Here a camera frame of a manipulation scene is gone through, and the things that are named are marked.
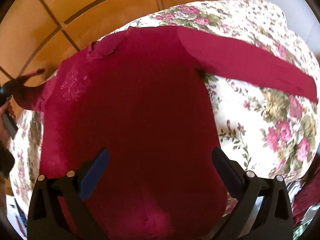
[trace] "floral fabric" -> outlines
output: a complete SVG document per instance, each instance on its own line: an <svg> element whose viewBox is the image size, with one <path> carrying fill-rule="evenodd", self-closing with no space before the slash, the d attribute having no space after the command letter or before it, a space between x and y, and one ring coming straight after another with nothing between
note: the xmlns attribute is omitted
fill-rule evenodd
<svg viewBox="0 0 320 240"><path fill-rule="evenodd" d="M319 94L320 69L305 42L287 28L282 10L264 0L193 2L134 20L129 26L180 25L246 41L292 63L314 78ZM247 82L205 75L212 111L226 155L258 176L284 176L286 182L301 178L309 168L320 142L318 106L308 99ZM9 149L16 157L11 172L12 189L28 212L38 176L43 125L41 115L24 111L19 132ZM230 198L226 213L236 200Z"/></svg>

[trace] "silver screw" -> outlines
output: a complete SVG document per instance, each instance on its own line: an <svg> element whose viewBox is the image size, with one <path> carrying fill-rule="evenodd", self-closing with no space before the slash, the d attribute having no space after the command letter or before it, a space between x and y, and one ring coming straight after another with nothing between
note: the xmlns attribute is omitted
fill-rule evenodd
<svg viewBox="0 0 320 240"><path fill-rule="evenodd" d="M253 178L254 176L255 176L255 174L254 174L254 172L253 171L247 171L247 176L249 177L249 178Z"/></svg>
<svg viewBox="0 0 320 240"><path fill-rule="evenodd" d="M67 172L67 177L71 178L75 175L76 173L74 171L68 171Z"/></svg>
<svg viewBox="0 0 320 240"><path fill-rule="evenodd" d="M38 177L38 180L39 180L39 181L43 181L43 180L44 180L44 178L45 178L45 176L44 176L44 175L40 175L40 176Z"/></svg>
<svg viewBox="0 0 320 240"><path fill-rule="evenodd" d="M283 177L281 175L276 176L277 181L283 181Z"/></svg>

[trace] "embroidered design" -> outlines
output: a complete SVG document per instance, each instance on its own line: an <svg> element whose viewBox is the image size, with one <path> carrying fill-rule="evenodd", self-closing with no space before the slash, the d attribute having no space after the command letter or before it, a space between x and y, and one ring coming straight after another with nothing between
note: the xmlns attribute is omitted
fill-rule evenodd
<svg viewBox="0 0 320 240"><path fill-rule="evenodd" d="M67 102L77 101L78 98L86 92L86 90L91 86L88 76L79 78L79 72L77 70L70 70L67 73L66 80L61 85L61 89L64 91L63 97Z"/></svg>

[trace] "floral tablecloth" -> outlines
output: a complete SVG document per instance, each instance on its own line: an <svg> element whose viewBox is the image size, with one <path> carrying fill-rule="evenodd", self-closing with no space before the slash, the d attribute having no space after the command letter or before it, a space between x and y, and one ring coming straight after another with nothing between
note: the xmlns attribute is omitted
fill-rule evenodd
<svg viewBox="0 0 320 240"><path fill-rule="evenodd" d="M287 28L282 10L264 0L193 2L142 17L129 26L181 25L253 44L312 76L320 89L320 69L306 43ZM205 86L227 156L260 177L282 174L287 182L301 178L320 142L318 106L270 88L207 75ZM12 190L25 213L38 176L43 135L40 113L24 111L9 149L16 158ZM230 212L235 200L230 199Z"/></svg>

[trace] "dark red fabric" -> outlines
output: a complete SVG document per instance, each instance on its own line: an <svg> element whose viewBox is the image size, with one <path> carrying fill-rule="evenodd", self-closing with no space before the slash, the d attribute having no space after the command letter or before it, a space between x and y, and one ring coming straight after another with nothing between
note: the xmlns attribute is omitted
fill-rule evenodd
<svg viewBox="0 0 320 240"><path fill-rule="evenodd" d="M294 197L292 205L292 215L294 225L297 226L310 206L317 205L320 202L320 165L315 169L310 181L302 187Z"/></svg>
<svg viewBox="0 0 320 240"><path fill-rule="evenodd" d="M62 62L36 96L29 88L15 96L44 112L40 173L62 176L104 146L110 164L85 203L112 240L206 235L227 192L211 162L220 144L203 72L316 101L311 77L245 42L175 26L129 28Z"/></svg>

